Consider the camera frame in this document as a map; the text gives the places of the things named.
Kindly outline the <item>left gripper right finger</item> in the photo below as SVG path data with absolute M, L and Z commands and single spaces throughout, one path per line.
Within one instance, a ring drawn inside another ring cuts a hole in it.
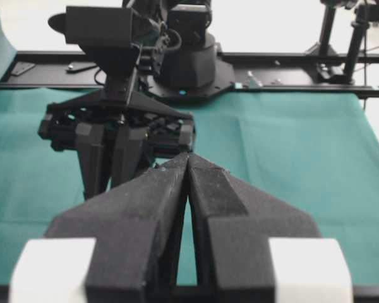
M 320 237 L 310 215 L 192 154 L 189 202 L 198 283 L 217 302 L 273 302 L 271 237 Z

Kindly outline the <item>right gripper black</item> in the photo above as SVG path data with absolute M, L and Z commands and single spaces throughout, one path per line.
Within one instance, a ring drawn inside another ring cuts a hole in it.
M 115 141 L 111 187 L 132 180 L 150 166 L 148 144 L 157 158 L 173 158 L 195 147 L 192 114 L 180 112 L 140 92 L 128 103 L 106 100 L 97 90 L 47 106 L 38 128 L 56 151 L 78 154 L 85 200 L 108 185 L 107 143 Z

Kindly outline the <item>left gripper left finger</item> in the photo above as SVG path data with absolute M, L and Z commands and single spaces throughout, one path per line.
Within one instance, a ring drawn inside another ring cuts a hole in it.
M 89 302 L 145 302 L 176 284 L 189 155 L 56 215 L 46 238 L 96 240 L 85 290 Z

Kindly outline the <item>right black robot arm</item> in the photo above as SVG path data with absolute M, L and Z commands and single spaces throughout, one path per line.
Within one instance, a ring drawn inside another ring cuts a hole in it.
M 124 1 L 120 7 L 68 6 L 49 26 L 105 74 L 94 92 L 47 106 L 38 134 L 78 155 L 90 199 L 151 167 L 192 152 L 191 114 L 169 99 L 206 99 L 229 88 L 232 66 L 208 32 L 209 1 Z

